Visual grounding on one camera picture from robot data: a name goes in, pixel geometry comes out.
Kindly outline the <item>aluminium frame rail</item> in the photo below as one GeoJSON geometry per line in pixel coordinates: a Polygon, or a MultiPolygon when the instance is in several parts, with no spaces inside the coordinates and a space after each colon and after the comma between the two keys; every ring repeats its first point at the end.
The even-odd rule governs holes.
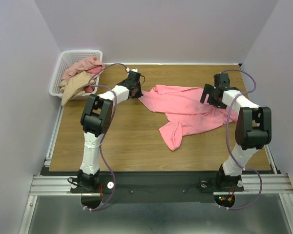
{"type": "Polygon", "coordinates": [[[68,176],[35,176],[32,179],[29,195],[62,196],[71,195],[68,176]]]}

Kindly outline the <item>bright pink t shirt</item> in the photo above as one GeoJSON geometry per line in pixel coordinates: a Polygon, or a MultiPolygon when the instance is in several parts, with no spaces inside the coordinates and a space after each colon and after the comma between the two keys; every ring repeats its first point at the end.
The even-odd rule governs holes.
{"type": "Polygon", "coordinates": [[[203,88],[156,85],[142,91],[139,101],[154,113],[164,113],[168,123],[159,128],[167,147],[174,151],[188,135],[211,131],[226,124],[228,108],[201,103],[203,88]]]}

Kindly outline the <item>beige t shirt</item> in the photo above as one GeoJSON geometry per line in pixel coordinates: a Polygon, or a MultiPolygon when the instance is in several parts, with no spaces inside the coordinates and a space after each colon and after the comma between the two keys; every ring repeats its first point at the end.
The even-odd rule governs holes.
{"type": "Polygon", "coordinates": [[[72,76],[69,80],[62,80],[59,84],[60,93],[62,93],[61,105],[65,106],[69,100],[79,97],[83,94],[92,93],[93,87],[89,85],[92,75],[86,71],[72,76]]]}

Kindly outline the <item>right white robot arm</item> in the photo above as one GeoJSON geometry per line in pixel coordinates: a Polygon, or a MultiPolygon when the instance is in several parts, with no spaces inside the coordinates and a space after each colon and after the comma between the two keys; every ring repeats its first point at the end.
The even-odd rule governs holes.
{"type": "Polygon", "coordinates": [[[215,178],[202,180],[201,187],[208,192],[232,188],[240,191],[243,187],[241,174],[246,170],[246,164],[272,139],[272,111],[251,102],[244,92],[231,86],[227,71],[214,75],[214,85],[204,86],[200,102],[238,116],[234,148],[228,149],[229,157],[221,164],[215,178]]]}

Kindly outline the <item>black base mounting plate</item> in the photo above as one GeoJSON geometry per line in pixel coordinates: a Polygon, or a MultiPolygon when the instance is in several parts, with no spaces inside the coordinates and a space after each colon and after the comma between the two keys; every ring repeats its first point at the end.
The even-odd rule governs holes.
{"type": "Polygon", "coordinates": [[[202,202],[231,206],[234,194],[244,190],[241,176],[216,171],[100,172],[70,177],[70,192],[82,196],[83,205],[100,203],[202,202]]]}

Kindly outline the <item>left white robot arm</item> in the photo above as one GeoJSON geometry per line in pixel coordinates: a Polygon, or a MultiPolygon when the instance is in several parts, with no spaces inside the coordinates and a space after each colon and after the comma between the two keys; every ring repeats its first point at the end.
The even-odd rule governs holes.
{"type": "Polygon", "coordinates": [[[100,147],[109,130],[117,105],[142,96],[137,69],[127,71],[127,78],[103,94],[91,94],[81,116],[84,132],[84,154],[77,177],[68,179],[71,193],[93,193],[102,188],[99,183],[100,147]]]}

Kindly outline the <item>dusty pink t shirt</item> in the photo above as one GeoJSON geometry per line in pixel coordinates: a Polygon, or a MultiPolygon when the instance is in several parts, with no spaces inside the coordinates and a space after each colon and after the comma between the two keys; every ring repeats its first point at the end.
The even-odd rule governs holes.
{"type": "Polygon", "coordinates": [[[91,70],[96,67],[102,69],[104,68],[104,64],[94,57],[86,57],[68,67],[62,76],[62,80],[69,80],[72,76],[80,72],[91,70]]]}

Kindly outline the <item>red t shirt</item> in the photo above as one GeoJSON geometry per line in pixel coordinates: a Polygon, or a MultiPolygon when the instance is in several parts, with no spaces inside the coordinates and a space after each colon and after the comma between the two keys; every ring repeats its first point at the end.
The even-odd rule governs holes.
{"type": "MultiPolygon", "coordinates": [[[[105,67],[105,65],[102,62],[99,62],[96,58],[94,58],[94,61],[95,61],[96,66],[91,68],[91,69],[86,70],[86,72],[90,73],[91,75],[99,72],[100,70],[102,70],[105,67]]],[[[93,92],[93,87],[87,86],[87,87],[85,87],[84,91],[86,93],[92,93],[93,92]]]]}

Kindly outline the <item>white plastic laundry basket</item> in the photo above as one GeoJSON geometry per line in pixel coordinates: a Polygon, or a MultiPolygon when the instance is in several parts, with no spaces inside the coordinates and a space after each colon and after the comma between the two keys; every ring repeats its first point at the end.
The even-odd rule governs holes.
{"type": "Polygon", "coordinates": [[[100,50],[93,49],[66,50],[60,53],[49,88],[49,94],[51,96],[58,98],[63,97],[63,94],[60,92],[59,84],[62,81],[64,72],[68,67],[86,57],[94,57],[98,61],[102,61],[103,53],[100,50]]]}

